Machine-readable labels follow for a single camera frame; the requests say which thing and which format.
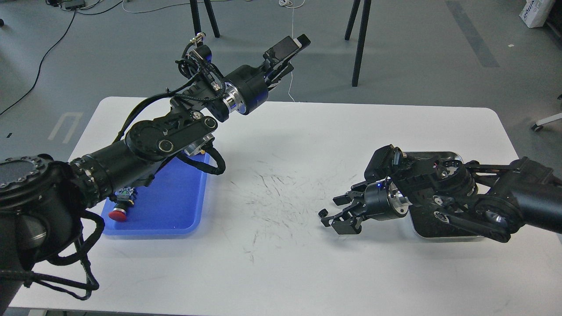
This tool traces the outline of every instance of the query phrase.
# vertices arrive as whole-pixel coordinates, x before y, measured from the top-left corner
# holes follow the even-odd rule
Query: cable connector
[[[205,39],[205,36],[207,36],[207,35],[205,35],[205,33],[199,32],[199,33],[197,33],[197,35],[195,35],[195,37],[192,38],[189,42],[192,43],[193,45],[202,43],[203,40]]]
[[[67,0],[64,1],[65,10],[74,11],[86,6],[85,0]]]

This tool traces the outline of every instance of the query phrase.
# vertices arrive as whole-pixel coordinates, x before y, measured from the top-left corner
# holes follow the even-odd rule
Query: gray floor
[[[180,2],[158,1],[158,6]],[[115,3],[106,0],[99,9]],[[293,62],[291,95],[296,101],[488,107],[497,112],[519,156],[562,176],[562,122],[545,125],[538,133],[530,129],[536,120],[561,111],[556,98],[562,93],[562,42],[548,28],[528,29],[518,16],[524,4],[373,1],[356,88],[351,87],[351,75],[359,22],[351,41],[343,40],[351,1],[307,0],[294,10],[294,26],[293,11],[280,8],[277,1],[214,2],[223,36],[209,36],[206,44],[214,63],[228,73],[241,64],[258,65],[263,51],[294,27],[295,35],[306,33],[312,40]],[[126,6],[146,10],[156,4],[133,0]],[[203,30],[211,34],[204,7],[200,10]],[[39,60],[62,35],[72,13],[42,1],[18,0],[0,3],[0,18],[6,22],[0,29],[2,111],[32,85]],[[183,84],[174,60],[192,36],[189,6],[145,14],[117,7],[101,15],[77,15],[66,38],[45,60],[35,90],[0,116],[0,156],[47,152],[68,159],[101,99],[150,96]],[[270,100],[290,101],[289,81],[272,91]],[[74,121],[68,118],[48,140],[66,112],[82,113],[75,132],[67,133]],[[424,119],[439,124],[447,117]],[[479,128],[477,121],[474,128]],[[396,129],[407,127],[396,122]]]

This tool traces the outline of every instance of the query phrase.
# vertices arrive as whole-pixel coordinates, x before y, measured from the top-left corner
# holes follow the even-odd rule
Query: white cable
[[[297,9],[302,7],[305,4],[306,0],[302,0],[302,3],[300,6],[294,6],[294,3],[290,0],[279,0],[279,5],[288,9]]]
[[[219,2],[225,2],[225,1],[231,1],[231,0],[211,0],[211,2],[217,2],[217,1],[219,1]],[[125,2],[126,2],[126,1],[121,2],[121,7],[123,8],[123,10],[125,10],[125,12],[128,12],[128,13],[149,13],[149,12],[154,12],[154,11],[162,10],[162,9],[165,9],[165,8],[170,8],[170,7],[175,7],[175,6],[182,6],[182,5],[184,5],[184,4],[189,4],[189,2],[186,2],[186,3],[178,3],[178,4],[172,4],[172,5],[165,6],[165,7],[161,7],[161,8],[154,9],[154,10],[133,12],[133,11],[128,11],[128,10],[125,8]]]
[[[293,21],[291,22],[291,38],[294,38],[294,9],[293,9]],[[292,71],[291,71],[291,82],[289,83],[289,90],[287,91],[287,94],[289,95],[291,100],[293,100],[293,102],[295,102],[293,96],[291,96],[291,86],[293,86],[293,72]]]

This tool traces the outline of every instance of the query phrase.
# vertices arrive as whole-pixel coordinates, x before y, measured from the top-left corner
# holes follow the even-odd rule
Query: black metal leg
[[[189,0],[189,6],[191,7],[191,17],[193,19],[193,28],[195,30],[195,35],[201,32],[201,20],[199,19],[199,9],[197,9],[197,0]]]
[[[346,40],[350,40],[351,30],[353,29],[353,24],[355,23],[355,17],[357,16],[357,11],[359,10],[359,3],[361,0],[353,0],[353,7],[351,8],[350,20],[347,23],[346,29]]]
[[[216,38],[220,37],[219,27],[216,24],[215,13],[211,7],[211,0],[204,0],[205,7],[207,8],[207,14],[209,15],[209,20],[211,21],[212,32],[215,34]]]
[[[359,70],[361,70],[361,59],[363,58],[363,48],[365,48],[365,36],[367,35],[367,23],[369,22],[370,10],[371,0],[365,0],[363,4],[363,15],[361,17],[361,27],[359,28],[359,42],[357,43],[357,53],[355,54],[353,78],[351,79],[352,87],[357,87],[359,83]]]

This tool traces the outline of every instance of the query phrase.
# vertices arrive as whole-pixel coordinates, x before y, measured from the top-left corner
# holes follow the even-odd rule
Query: screw
[[[434,196],[434,197],[433,197],[433,201],[434,201],[437,205],[443,205],[443,200],[441,200],[441,198],[438,197],[438,196]]]
[[[205,119],[205,125],[206,125],[208,128],[215,128],[215,127],[216,127],[216,122],[215,122],[215,120],[212,119],[212,118],[207,118],[207,119]]]
[[[172,142],[170,142],[167,139],[163,139],[159,141],[158,149],[160,149],[163,152],[171,152],[172,150],[174,150],[174,144],[172,144]]]
[[[201,115],[200,112],[194,111],[194,112],[191,113],[191,117],[196,119],[196,120],[200,120],[203,117],[203,115]]]
[[[449,221],[449,218],[447,218],[447,215],[445,215],[445,214],[443,214],[443,213],[435,212],[435,213],[433,213],[433,214],[435,215],[435,217],[436,217],[438,220],[440,220],[440,221],[442,221],[442,222],[447,223],[447,222]]]

